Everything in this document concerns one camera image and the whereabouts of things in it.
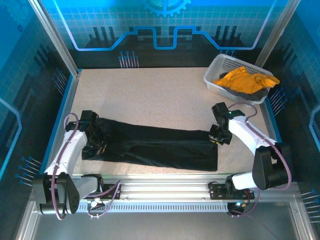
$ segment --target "white basket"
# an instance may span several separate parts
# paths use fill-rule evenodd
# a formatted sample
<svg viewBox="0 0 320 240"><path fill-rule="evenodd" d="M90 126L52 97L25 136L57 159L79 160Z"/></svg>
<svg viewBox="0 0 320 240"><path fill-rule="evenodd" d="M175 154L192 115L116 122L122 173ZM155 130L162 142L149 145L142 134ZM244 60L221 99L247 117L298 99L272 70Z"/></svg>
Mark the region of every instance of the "white basket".
<svg viewBox="0 0 320 240"><path fill-rule="evenodd" d="M228 73L233 69L237 69L239 67L245 67L247 72L251 74L259 73L259 74L273 76L271 72L264 70L261 67L257 67L255 65L236 59L226 54L219 54L218 56L215 57L215 59L212 61L209 68L206 70L204 74L203 80L206 82L206 87L210 91L220 94L222 96L225 96L229 99L232 99L235 102L249 103L249 104L262 104L267 96L263 97L260 101L249 101L240 96L235 96L229 93L227 90L224 90L223 87L213 83L214 80L217 80L220 78L220 74Z"/></svg>

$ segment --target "glass wall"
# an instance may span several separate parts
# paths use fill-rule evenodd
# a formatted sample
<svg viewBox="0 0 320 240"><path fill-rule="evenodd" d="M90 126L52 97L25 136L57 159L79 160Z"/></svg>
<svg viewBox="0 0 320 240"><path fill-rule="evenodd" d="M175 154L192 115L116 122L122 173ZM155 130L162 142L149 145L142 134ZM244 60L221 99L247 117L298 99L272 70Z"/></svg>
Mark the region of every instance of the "glass wall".
<svg viewBox="0 0 320 240"><path fill-rule="evenodd" d="M290 144L294 178L302 193L320 191L319 8L318 1L301 0L264 66L280 79L269 99L281 138ZM318 221L317 215L310 220Z"/></svg>
<svg viewBox="0 0 320 240"><path fill-rule="evenodd" d="M14 239L70 73L28 1L0 1L0 22L0 233Z"/></svg>
<svg viewBox="0 0 320 240"><path fill-rule="evenodd" d="M287 0L43 0L79 68L254 63Z"/></svg>

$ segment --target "gear logo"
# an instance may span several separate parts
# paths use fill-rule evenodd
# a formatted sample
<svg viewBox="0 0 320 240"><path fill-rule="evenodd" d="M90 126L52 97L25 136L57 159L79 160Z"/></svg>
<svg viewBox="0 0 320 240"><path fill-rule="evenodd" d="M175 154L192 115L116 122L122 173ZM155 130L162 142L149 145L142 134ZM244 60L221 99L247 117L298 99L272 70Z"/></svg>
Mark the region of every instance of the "gear logo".
<svg viewBox="0 0 320 240"><path fill-rule="evenodd" d="M143 0L145 10L149 10L151 14L155 13L157 17L163 15L164 18L180 14L180 10L185 10L186 5L190 3L191 0Z"/></svg>
<svg viewBox="0 0 320 240"><path fill-rule="evenodd" d="M19 25L22 25L28 17L30 9L28 0L0 0L1 5L6 7L11 17Z"/></svg>

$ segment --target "black pants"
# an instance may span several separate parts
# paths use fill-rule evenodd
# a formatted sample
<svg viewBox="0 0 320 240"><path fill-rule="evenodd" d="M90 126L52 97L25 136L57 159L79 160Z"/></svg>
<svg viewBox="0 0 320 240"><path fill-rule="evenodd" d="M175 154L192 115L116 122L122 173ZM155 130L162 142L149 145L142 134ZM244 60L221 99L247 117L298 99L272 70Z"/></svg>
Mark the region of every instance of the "black pants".
<svg viewBox="0 0 320 240"><path fill-rule="evenodd" d="M106 137L99 155L82 151L82 159L156 167L216 171L218 147L209 132L132 125L105 118L97 120Z"/></svg>

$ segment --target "speckled tabletop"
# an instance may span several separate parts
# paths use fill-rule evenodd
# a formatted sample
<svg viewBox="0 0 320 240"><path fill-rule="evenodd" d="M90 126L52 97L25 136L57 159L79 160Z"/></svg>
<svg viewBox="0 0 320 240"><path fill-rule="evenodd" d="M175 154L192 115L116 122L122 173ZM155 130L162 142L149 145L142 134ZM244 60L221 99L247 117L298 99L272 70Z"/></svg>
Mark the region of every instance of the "speckled tabletop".
<svg viewBox="0 0 320 240"><path fill-rule="evenodd" d="M126 68L82 70L71 112L93 110L101 118L134 125L182 130L209 131L217 124L211 111L214 104L232 100L207 89L206 67ZM247 116L254 112L238 106ZM258 115L250 120L263 133L266 125ZM254 156L235 135L230 145L218 147L218 170L213 173L251 171ZM73 174L190 174L204 171L144 166L121 162L82 160Z"/></svg>

